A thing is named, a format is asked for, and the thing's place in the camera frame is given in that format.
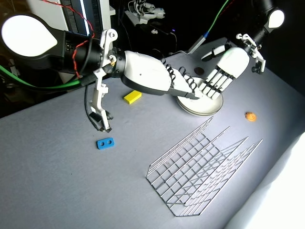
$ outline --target yellow block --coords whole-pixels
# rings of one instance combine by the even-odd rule
[[[134,101],[139,99],[142,96],[141,92],[133,91],[124,97],[124,100],[128,102],[128,104],[132,104]]]

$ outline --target tabletop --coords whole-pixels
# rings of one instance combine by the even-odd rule
[[[194,54],[167,58],[173,67],[209,73],[220,57],[200,58],[219,39]],[[244,204],[290,143],[305,130],[305,98],[266,69],[245,72],[223,93],[224,104],[205,135],[222,148],[249,137],[263,139],[201,216],[175,217],[145,176],[149,165],[210,117],[185,112],[175,98],[143,94],[128,105],[131,91],[107,79],[103,107],[114,116],[110,133],[88,121],[79,89],[0,119],[0,228],[2,229],[197,229],[223,228]],[[89,89],[89,98],[93,87]],[[251,123],[245,112],[254,112]],[[98,150],[96,141],[113,137],[115,146]]]

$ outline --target dish rack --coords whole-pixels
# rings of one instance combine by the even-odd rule
[[[263,140],[243,151],[240,146],[248,137],[219,150],[204,130],[213,117],[200,125],[174,147],[154,161],[147,180],[175,216],[198,216],[246,161]]]

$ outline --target orange object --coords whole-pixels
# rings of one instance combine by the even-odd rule
[[[254,114],[252,112],[247,112],[245,116],[246,116],[246,119],[250,122],[256,121],[256,114]]]

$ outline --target blue block with two holes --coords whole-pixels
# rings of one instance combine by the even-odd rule
[[[105,138],[96,142],[98,149],[106,149],[114,146],[114,140],[112,137]]]

